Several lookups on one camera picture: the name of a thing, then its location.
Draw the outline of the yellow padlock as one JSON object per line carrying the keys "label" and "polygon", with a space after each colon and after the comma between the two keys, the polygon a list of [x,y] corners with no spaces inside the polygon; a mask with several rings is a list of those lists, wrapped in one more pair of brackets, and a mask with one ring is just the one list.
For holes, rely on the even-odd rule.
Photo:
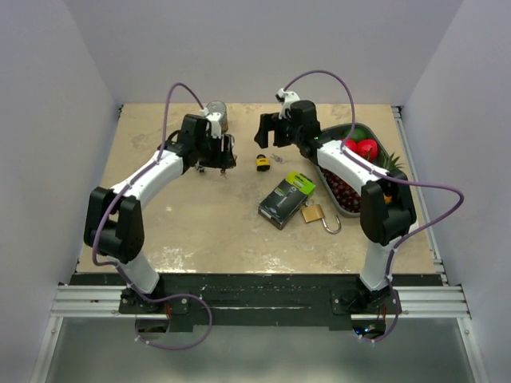
{"label": "yellow padlock", "polygon": [[266,172],[271,167],[270,160],[264,154],[259,154],[255,159],[255,167],[258,172]]}

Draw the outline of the silver keys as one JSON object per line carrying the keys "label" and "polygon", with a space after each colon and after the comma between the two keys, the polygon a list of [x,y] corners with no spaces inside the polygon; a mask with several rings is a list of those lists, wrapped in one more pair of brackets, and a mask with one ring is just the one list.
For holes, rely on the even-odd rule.
{"label": "silver keys", "polygon": [[276,154],[272,154],[271,155],[271,158],[276,162],[276,163],[279,163],[279,164],[284,164],[286,162],[286,160],[281,157],[281,156],[278,156]]}

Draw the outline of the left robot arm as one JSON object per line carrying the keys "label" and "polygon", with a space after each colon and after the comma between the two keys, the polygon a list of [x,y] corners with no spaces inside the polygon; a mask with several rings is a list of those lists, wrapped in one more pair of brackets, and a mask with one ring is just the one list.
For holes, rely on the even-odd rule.
{"label": "left robot arm", "polygon": [[143,210],[172,181],[190,168],[236,166],[234,137],[221,127],[222,116],[204,109],[184,116],[180,129],[164,134],[149,161],[111,188],[97,187],[89,195],[84,243],[97,266],[113,266],[125,280],[124,299],[137,300],[148,313],[160,311],[167,301],[164,283],[142,248],[145,242]]}

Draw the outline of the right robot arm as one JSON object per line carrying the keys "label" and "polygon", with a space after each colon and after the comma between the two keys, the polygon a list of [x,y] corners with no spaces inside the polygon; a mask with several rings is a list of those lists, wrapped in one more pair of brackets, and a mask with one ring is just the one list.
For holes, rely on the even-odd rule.
{"label": "right robot arm", "polygon": [[356,289],[341,303],[351,313],[374,313],[385,298],[394,295],[394,256],[417,221],[406,174],[398,168],[379,167],[350,149],[346,125],[322,129],[312,101],[288,102],[278,113],[262,114],[254,141],[267,148],[270,133],[274,146],[296,145],[305,159],[339,177],[358,194],[359,222],[368,247]]}

